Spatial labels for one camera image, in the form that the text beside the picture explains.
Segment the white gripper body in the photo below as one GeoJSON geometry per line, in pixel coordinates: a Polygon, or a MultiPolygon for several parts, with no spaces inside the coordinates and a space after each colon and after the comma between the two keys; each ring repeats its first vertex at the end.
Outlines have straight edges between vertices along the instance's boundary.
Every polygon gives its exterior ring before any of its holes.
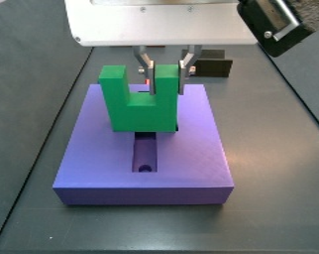
{"type": "Polygon", "coordinates": [[[255,37],[226,0],[65,0],[72,35],[85,47],[249,45],[255,37]]]}

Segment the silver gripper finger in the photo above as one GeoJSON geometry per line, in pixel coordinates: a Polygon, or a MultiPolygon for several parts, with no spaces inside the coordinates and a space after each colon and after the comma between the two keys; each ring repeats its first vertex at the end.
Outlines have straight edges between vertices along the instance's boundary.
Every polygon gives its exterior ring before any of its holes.
{"type": "Polygon", "coordinates": [[[133,46],[133,55],[140,63],[138,73],[144,75],[145,78],[149,78],[149,94],[156,93],[154,88],[154,61],[150,60],[146,54],[145,46],[133,46]]]}
{"type": "Polygon", "coordinates": [[[190,67],[194,65],[202,52],[201,45],[189,45],[186,54],[178,61],[178,71],[180,71],[180,84],[178,84],[178,94],[184,94],[185,78],[189,76],[190,67]]]}

